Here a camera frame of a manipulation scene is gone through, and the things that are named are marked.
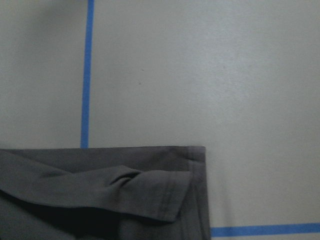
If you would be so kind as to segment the dark brown t-shirt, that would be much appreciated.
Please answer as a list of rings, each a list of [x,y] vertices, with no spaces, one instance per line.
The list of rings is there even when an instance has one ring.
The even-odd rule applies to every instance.
[[[209,240],[206,149],[2,149],[0,237]]]

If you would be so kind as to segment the brown paper table cover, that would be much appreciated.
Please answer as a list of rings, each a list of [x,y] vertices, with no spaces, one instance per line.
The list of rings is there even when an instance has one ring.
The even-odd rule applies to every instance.
[[[3,0],[0,146],[205,146],[213,239],[317,240],[320,3]]]

